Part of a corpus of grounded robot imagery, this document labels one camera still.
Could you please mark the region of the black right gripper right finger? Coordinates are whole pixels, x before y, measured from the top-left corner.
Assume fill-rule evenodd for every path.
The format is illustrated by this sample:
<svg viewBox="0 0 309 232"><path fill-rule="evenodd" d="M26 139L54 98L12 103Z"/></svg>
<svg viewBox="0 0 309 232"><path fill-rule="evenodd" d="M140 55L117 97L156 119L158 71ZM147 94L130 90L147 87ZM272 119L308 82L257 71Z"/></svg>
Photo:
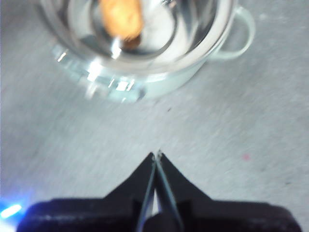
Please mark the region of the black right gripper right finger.
<svg viewBox="0 0 309 232"><path fill-rule="evenodd" d="M152 155L159 212L146 232L300 232L286 208L263 202L215 200L190 182L164 153Z"/></svg>

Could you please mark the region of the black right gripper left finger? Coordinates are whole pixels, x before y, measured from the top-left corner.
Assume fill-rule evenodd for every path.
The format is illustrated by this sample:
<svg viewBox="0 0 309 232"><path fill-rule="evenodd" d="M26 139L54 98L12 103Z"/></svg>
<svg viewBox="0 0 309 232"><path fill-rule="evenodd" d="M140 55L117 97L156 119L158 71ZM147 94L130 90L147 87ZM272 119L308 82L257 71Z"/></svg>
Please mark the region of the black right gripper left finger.
<svg viewBox="0 0 309 232"><path fill-rule="evenodd" d="M155 156L103 198L62 198L28 208L18 232L135 232L153 191Z"/></svg>

